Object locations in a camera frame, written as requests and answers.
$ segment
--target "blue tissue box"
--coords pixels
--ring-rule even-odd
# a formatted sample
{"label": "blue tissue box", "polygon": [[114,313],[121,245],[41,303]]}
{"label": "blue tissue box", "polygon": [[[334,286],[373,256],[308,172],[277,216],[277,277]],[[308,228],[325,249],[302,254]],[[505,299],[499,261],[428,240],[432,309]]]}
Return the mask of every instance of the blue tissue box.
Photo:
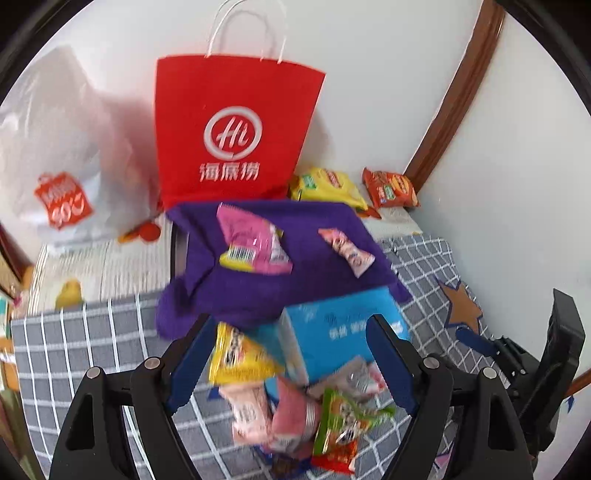
{"label": "blue tissue box", "polygon": [[356,355],[373,361],[365,326],[378,313],[400,338],[410,339],[388,287],[284,308],[277,335],[290,379],[310,385]]}

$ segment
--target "screw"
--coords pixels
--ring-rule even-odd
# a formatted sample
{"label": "screw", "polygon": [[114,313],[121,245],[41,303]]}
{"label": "screw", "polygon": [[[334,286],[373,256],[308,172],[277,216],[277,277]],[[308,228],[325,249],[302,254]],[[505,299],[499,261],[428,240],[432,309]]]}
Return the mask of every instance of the screw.
{"label": "screw", "polygon": [[425,365],[425,367],[431,370],[434,370],[436,368],[439,368],[439,360],[433,358],[432,356],[428,356],[423,360],[423,365]]}
{"label": "screw", "polygon": [[144,362],[144,367],[146,367],[148,370],[153,370],[154,368],[158,368],[159,366],[160,366],[160,358],[157,358],[155,356],[148,358]]}
{"label": "screw", "polygon": [[491,367],[483,368],[482,375],[484,375],[486,378],[490,378],[490,379],[496,378],[496,372]]}
{"label": "screw", "polygon": [[99,367],[89,368],[88,371],[86,372],[86,376],[88,378],[96,378],[99,375],[100,375],[100,368]]}

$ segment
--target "green snack bag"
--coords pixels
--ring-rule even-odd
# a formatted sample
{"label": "green snack bag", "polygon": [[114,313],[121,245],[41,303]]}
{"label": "green snack bag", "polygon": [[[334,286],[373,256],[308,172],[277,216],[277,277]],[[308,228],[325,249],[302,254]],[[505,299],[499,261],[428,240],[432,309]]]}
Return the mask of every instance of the green snack bag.
{"label": "green snack bag", "polygon": [[351,443],[386,419],[394,417],[394,408],[368,410],[345,395],[327,388],[322,402],[322,418],[313,455],[324,455],[336,447]]}

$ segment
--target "brown star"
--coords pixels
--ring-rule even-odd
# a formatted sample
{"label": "brown star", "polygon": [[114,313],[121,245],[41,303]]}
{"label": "brown star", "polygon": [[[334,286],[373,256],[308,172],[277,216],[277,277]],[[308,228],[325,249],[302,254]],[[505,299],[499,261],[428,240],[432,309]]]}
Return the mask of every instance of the brown star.
{"label": "brown star", "polygon": [[466,325],[475,334],[480,334],[478,320],[482,317],[482,310],[474,303],[466,291],[466,284],[461,280],[457,287],[449,287],[437,280],[443,294],[449,300],[446,327]]}

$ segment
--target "pink snack package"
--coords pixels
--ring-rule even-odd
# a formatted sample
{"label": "pink snack package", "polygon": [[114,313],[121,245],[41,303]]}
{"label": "pink snack package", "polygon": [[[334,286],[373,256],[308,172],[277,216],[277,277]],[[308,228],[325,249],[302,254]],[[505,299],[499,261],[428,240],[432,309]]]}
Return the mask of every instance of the pink snack package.
{"label": "pink snack package", "polygon": [[283,231],[271,222],[225,203],[217,208],[217,221],[229,246],[220,256],[221,266],[265,275],[291,272],[292,263],[279,243]]}
{"label": "pink snack package", "polygon": [[375,257],[372,254],[357,248],[340,230],[336,228],[320,228],[318,233],[332,246],[335,252],[347,260],[355,277],[359,278],[374,263]]}
{"label": "pink snack package", "polygon": [[368,366],[367,362],[358,355],[335,373],[310,387],[307,394],[319,400],[327,388],[338,390],[357,402],[365,402],[383,392],[386,382],[375,362]]}
{"label": "pink snack package", "polygon": [[266,450],[285,453],[296,459],[312,454],[322,408],[284,377],[277,377],[279,403],[273,415],[271,440]]}
{"label": "pink snack package", "polygon": [[267,443],[271,432],[271,413],[263,383],[223,385],[219,387],[219,392],[232,406],[234,443],[237,445]]}

